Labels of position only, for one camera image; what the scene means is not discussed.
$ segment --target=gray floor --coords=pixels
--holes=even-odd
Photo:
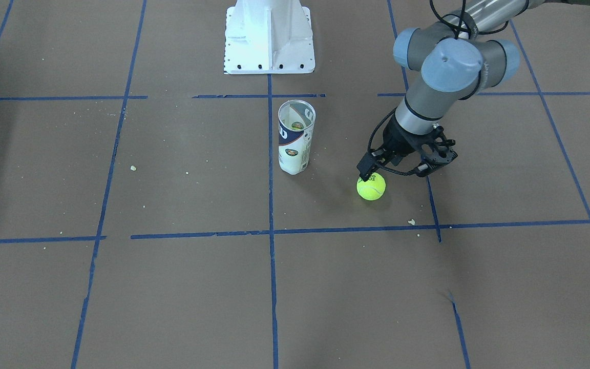
[[[232,5],[0,0],[0,368],[590,367],[590,8],[515,18],[517,75],[443,121],[459,159],[368,202],[428,3],[303,2],[316,71],[274,76],[223,75]]]

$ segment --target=light blue cap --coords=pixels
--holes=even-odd
[[[420,73],[429,87],[450,93],[470,86],[483,64],[477,47],[463,39],[447,38],[425,58]]]
[[[499,82],[499,84],[501,84],[518,72],[518,66],[520,66],[520,52],[518,52],[518,48],[510,40],[497,39],[494,41],[502,46],[504,54],[507,57],[507,67],[504,72],[504,77],[502,77],[502,80]]]
[[[409,68],[408,63],[408,53],[409,53],[409,42],[411,41],[411,37],[414,35],[414,32],[419,30],[419,28],[407,28],[400,33],[395,39],[395,44],[393,45],[393,58],[395,61],[407,68]]]

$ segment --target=blue tape grid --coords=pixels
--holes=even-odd
[[[2,21],[2,25],[0,27],[0,38],[9,18],[10,10],[12,9],[12,5],[14,0],[9,1],[9,5],[7,7],[5,16]],[[393,35],[397,36],[397,30],[395,26],[395,19],[393,16],[393,10],[391,6],[391,0],[387,0],[388,8],[389,8],[389,15],[391,17],[391,26],[393,28]],[[87,307],[89,302],[89,297],[92,288],[92,282],[94,278],[94,269],[95,269],[95,259],[98,253],[98,247],[101,240],[106,239],[106,236],[101,235],[101,230],[103,229],[103,220],[106,215],[106,206],[108,204],[108,195],[110,193],[110,186],[112,182],[112,175],[114,170],[115,164],[115,156],[117,154],[117,146],[119,144],[119,135],[122,129],[122,123],[124,121],[124,115],[126,110],[126,105],[128,100],[134,99],[146,99],[148,98],[146,95],[140,96],[130,96],[129,95],[129,88],[131,86],[131,78],[133,75],[133,68],[136,60],[136,54],[138,51],[138,45],[140,42],[140,35],[141,35],[141,28],[144,19],[145,9],[147,5],[147,0],[143,0],[140,20],[138,24],[138,31],[136,33],[136,42],[134,45],[133,57],[131,60],[131,65],[129,68],[129,75],[127,77],[127,86],[124,92],[124,96],[36,96],[36,97],[0,97],[0,101],[52,101],[52,100],[122,100],[122,108],[120,119],[118,122],[118,129],[115,138],[115,144],[113,147],[113,154],[112,160],[110,165],[110,170],[108,174],[106,189],[104,192],[103,203],[101,207],[101,214],[100,214],[100,222],[98,225],[98,231],[96,236],[77,236],[77,237],[47,237],[47,238],[8,238],[8,239],[0,239],[1,243],[42,243],[42,242],[63,242],[63,241],[94,241],[95,246],[92,253],[92,260],[91,260],[91,268],[89,273],[89,287],[87,296],[84,299],[83,306],[82,306],[82,313],[80,316],[79,321],[79,330],[77,332],[77,339],[75,341],[75,350],[73,353],[73,360],[72,360],[72,369],[76,368],[77,358],[79,354],[80,348],[80,340],[82,338],[82,330],[85,324],[85,317],[87,313]],[[550,120],[551,126],[553,127],[553,131],[555,132],[555,136],[559,142],[561,147],[562,153],[564,155],[564,159],[566,160],[566,164],[568,165],[569,170],[571,171],[571,175],[575,182],[576,187],[578,188],[578,192],[580,193],[580,198],[583,202],[583,205],[587,211],[588,219],[585,220],[544,220],[544,221],[537,221],[537,222],[494,222],[494,223],[473,223],[473,224],[439,224],[438,217],[435,213],[435,206],[433,201],[433,193],[431,192],[431,183],[428,180],[428,189],[429,189],[429,196],[430,196],[430,203],[433,209],[434,215],[434,222],[435,224],[425,224],[425,225],[417,225],[417,226],[399,226],[399,227],[347,227],[347,228],[329,228],[329,229],[283,229],[283,230],[276,230],[274,229],[274,221],[273,221],[273,198],[272,198],[272,164],[273,164],[273,154],[272,154],[272,99],[273,98],[315,98],[315,97],[325,97],[325,94],[272,94],[272,79],[271,75],[267,77],[268,83],[268,94],[225,94],[225,95],[197,95],[193,98],[267,98],[268,99],[268,133],[269,133],[269,229],[268,230],[261,230],[261,231],[231,231],[231,232],[217,232],[217,233],[171,233],[171,234],[136,234],[132,235],[132,240],[138,239],[156,239],[156,238],[187,238],[187,237],[211,237],[211,236],[241,236],[246,234],[268,234],[270,239],[270,256],[271,256],[271,289],[272,289],[272,344],[273,344],[273,365],[274,368],[278,368],[278,339],[277,339],[277,316],[276,316],[276,304],[277,304],[277,289],[276,289],[276,259],[275,259],[275,247],[274,247],[274,235],[275,234],[301,234],[301,233],[344,233],[344,232],[371,232],[371,231],[416,231],[416,230],[431,230],[436,229],[439,241],[440,241],[440,229],[466,229],[466,228],[491,228],[491,227],[539,227],[539,226],[551,226],[551,225],[570,225],[570,224],[590,224],[590,208],[588,207],[588,203],[585,199],[583,191],[581,189],[581,185],[579,180],[576,176],[576,173],[572,167],[571,161],[569,156],[567,155],[567,151],[563,145],[563,142],[560,138],[559,131],[555,125],[554,119],[551,115],[550,109],[545,101],[545,96],[557,96],[557,95],[590,95],[590,92],[543,92],[538,84],[538,80],[536,79],[536,75],[532,70],[531,63],[527,54],[522,46],[522,42],[520,42],[520,38],[518,37],[518,33],[511,23],[512,29],[514,31],[515,37],[517,39],[518,45],[522,51],[524,59],[527,63],[527,66],[531,72],[532,79],[534,80],[534,84],[536,86],[537,92],[513,92],[513,93],[480,93],[482,95],[491,95],[491,96],[513,96],[513,95],[538,95],[543,102],[543,106],[545,108],[546,114],[548,119]],[[403,80],[405,82],[405,88],[408,88],[408,81],[407,75],[403,69]],[[378,96],[405,96],[404,93],[382,93],[378,94]],[[464,360],[466,363],[466,368],[470,368],[470,362],[468,357],[468,350],[466,350],[466,342],[463,336],[463,329],[461,327],[461,320],[459,314],[457,312],[456,303],[454,301],[454,297],[450,296],[452,301],[452,308],[454,310],[454,315],[456,318],[457,323],[457,331],[459,333],[459,338],[461,340],[461,349],[463,351]]]

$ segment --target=white plastic base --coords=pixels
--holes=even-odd
[[[315,69],[315,57],[313,53],[313,33],[311,32],[311,10],[302,7],[307,30],[275,30],[280,24],[275,24],[278,19],[283,21],[282,14],[272,14],[270,10],[265,14],[265,25],[251,28],[238,23],[231,26],[236,7],[227,9],[227,32],[225,33],[224,47],[224,72],[227,74],[292,74],[311,73]],[[301,12],[291,12],[293,19],[288,19],[284,26],[303,28],[306,23]],[[311,37],[290,37],[285,40],[277,37],[276,33],[309,33]]]

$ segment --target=yellow-green tennis ball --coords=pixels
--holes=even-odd
[[[379,173],[372,173],[365,182],[359,178],[356,182],[356,191],[362,198],[373,201],[379,199],[386,191],[386,181]]]

